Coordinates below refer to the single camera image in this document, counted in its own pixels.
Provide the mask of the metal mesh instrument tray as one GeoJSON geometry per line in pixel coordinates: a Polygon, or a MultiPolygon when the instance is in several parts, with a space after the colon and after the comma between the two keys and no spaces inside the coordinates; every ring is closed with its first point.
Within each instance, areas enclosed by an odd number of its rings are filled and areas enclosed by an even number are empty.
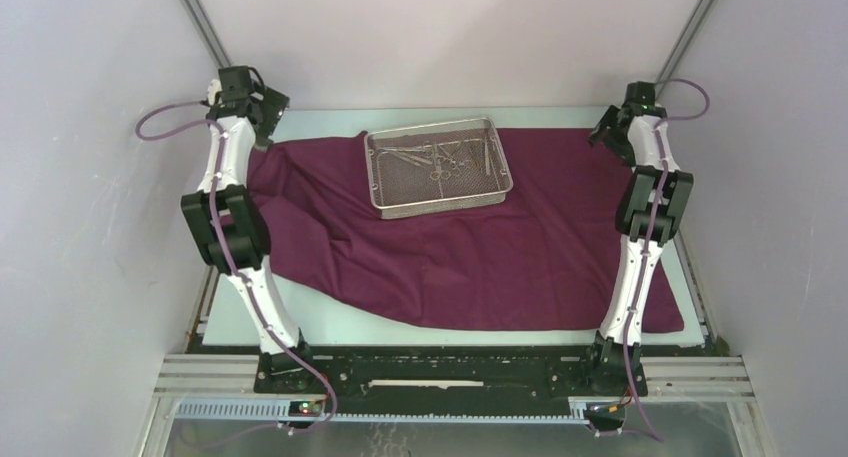
{"type": "Polygon", "coordinates": [[[364,149],[371,203],[385,220],[495,205],[513,188],[485,117],[372,132],[364,149]]]}

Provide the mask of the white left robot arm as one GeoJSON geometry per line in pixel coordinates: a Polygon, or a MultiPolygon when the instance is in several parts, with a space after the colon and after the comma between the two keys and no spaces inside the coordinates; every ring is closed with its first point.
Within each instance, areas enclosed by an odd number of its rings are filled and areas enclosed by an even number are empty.
{"type": "Polygon", "coordinates": [[[251,66],[219,70],[207,90],[206,169],[198,189],[182,197],[181,211],[203,261],[230,282],[247,309],[259,337],[261,372],[277,374],[299,394],[314,385],[316,367],[274,282],[270,230],[247,186],[250,156],[270,146],[288,103],[251,66]]]}

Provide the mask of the magenta surgical wrap cloth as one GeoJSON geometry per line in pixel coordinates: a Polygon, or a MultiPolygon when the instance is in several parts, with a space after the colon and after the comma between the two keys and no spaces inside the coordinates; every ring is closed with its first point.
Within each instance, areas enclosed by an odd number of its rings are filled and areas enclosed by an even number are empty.
{"type": "Polygon", "coordinates": [[[360,310],[473,331],[590,330],[619,265],[630,170],[583,129],[503,129],[497,205],[384,220],[362,136],[281,142],[249,160],[272,271],[360,310]]]}

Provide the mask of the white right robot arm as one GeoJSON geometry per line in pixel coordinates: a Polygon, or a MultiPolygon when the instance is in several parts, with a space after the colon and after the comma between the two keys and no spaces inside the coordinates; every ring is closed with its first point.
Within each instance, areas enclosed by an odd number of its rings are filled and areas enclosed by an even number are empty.
{"type": "Polygon", "coordinates": [[[667,131],[669,117],[657,102],[656,85],[627,85],[621,105],[610,106],[590,133],[631,169],[615,213],[621,234],[619,268],[609,308],[581,369],[585,388],[606,395],[633,372],[640,357],[650,285],[666,244],[673,240],[694,185],[675,161],[667,131]]]}

